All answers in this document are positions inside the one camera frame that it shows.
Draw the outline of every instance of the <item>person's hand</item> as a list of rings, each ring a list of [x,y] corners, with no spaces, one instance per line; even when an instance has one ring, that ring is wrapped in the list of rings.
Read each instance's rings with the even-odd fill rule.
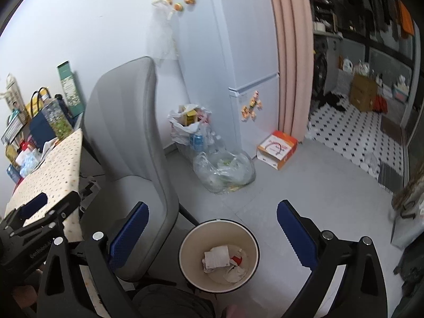
[[[29,307],[37,301],[37,292],[33,286],[15,287],[12,290],[12,296],[20,308]]]

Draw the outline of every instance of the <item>chair backrest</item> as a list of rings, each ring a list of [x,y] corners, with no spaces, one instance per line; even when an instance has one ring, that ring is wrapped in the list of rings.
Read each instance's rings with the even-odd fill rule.
[[[154,61],[142,57],[102,75],[87,103],[84,137],[108,180],[151,180],[163,202],[176,202],[156,123]]]

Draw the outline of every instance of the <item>trash can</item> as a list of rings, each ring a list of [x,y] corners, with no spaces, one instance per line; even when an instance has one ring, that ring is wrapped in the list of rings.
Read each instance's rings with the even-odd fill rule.
[[[247,272],[237,283],[218,283],[204,273],[204,253],[221,245],[236,245],[243,249],[247,259],[242,264]],[[235,221],[212,220],[201,223],[184,238],[179,251],[181,272],[196,288],[209,293],[228,293],[243,286],[254,275],[259,264],[259,245],[254,235]]]

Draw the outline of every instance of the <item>white wall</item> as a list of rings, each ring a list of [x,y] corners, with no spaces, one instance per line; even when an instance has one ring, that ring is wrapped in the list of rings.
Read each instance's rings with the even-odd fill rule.
[[[56,67],[69,61],[87,100],[102,74],[151,55],[146,39],[153,13],[151,0],[24,0],[0,37],[0,91],[10,72],[25,101],[41,86],[49,86],[52,94],[61,93]],[[188,96],[176,60],[165,61],[157,73],[156,115],[166,147],[171,143],[166,116],[187,103]],[[0,101],[0,121],[9,113]],[[14,186],[7,166],[1,155],[0,215]]]

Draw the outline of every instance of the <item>blue gripper pad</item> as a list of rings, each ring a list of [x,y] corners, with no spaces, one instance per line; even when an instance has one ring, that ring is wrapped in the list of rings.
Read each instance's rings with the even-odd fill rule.
[[[287,239],[289,239],[300,263],[313,271],[318,265],[317,247],[299,218],[301,217],[297,214],[289,201],[284,200],[278,204],[278,223],[283,229]]]
[[[131,211],[131,213],[132,215],[127,219],[126,223],[109,246],[109,266],[112,271],[115,271],[125,264],[149,221],[149,207],[147,207],[145,203],[141,203],[141,205],[135,211]]]
[[[27,220],[47,204],[47,195],[41,193],[21,207],[20,218]]]

